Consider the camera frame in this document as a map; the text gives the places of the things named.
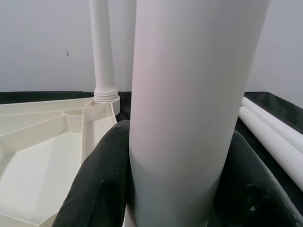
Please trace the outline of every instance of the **thin white pipe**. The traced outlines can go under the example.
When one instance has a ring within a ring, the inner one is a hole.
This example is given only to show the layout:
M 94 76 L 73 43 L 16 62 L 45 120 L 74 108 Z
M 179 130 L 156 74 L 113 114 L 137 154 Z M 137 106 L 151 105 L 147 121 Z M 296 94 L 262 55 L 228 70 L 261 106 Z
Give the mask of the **thin white pipe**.
M 284 122 L 275 118 L 266 110 L 247 98 L 243 98 L 242 106 L 249 108 L 255 115 L 268 124 L 273 130 L 280 134 L 284 139 L 291 143 L 301 153 L 303 153 L 303 135 Z
M 119 99 L 114 83 L 107 0 L 89 0 L 91 35 L 94 55 L 96 102 Z
M 303 154 L 246 107 L 239 117 L 303 191 Z

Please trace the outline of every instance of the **cream plastic tray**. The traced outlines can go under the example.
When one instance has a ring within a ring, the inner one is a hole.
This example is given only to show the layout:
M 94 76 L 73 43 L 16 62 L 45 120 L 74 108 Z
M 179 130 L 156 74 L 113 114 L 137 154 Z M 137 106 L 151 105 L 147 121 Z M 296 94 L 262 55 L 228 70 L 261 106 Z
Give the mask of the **cream plastic tray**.
M 115 123 L 112 104 L 92 98 L 0 105 L 0 226 L 51 226 L 81 163 Z

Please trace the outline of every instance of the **white pipe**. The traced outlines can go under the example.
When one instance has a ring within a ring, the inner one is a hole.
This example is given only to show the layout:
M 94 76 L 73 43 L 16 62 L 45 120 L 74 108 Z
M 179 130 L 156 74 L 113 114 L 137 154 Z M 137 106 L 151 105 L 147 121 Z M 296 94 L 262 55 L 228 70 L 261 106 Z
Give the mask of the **white pipe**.
M 303 154 L 248 108 L 241 107 L 239 117 L 303 191 Z
M 95 65 L 96 102 L 114 102 L 120 112 L 120 98 L 115 87 L 107 0 L 89 0 L 91 35 Z
M 266 110 L 259 107 L 247 98 L 243 98 L 242 106 L 249 108 L 255 115 L 268 124 L 273 130 L 280 134 L 284 139 L 291 143 L 301 153 L 303 153 L 303 135 L 284 122 L 275 118 Z
M 206 226 L 267 5 L 137 1 L 130 161 L 138 227 Z

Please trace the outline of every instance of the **white wall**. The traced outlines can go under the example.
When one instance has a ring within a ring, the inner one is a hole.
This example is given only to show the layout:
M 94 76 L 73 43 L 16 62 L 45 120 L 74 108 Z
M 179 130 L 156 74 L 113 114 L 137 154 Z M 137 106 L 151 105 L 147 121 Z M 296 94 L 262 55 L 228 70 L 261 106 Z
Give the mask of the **white wall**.
M 109 1 L 119 91 L 131 90 L 135 1 Z M 0 1 L 0 92 L 94 88 L 88 0 Z
M 269 91 L 303 108 L 303 1 L 272 0 L 247 91 Z

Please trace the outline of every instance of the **large white cylinder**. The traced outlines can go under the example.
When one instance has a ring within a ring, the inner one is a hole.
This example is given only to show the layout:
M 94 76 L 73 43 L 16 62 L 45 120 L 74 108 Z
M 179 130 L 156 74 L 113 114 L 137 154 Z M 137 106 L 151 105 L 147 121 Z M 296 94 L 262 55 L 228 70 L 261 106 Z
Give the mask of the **large white cylinder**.
M 267 6 L 137 1 L 130 128 L 137 227 L 206 226 Z

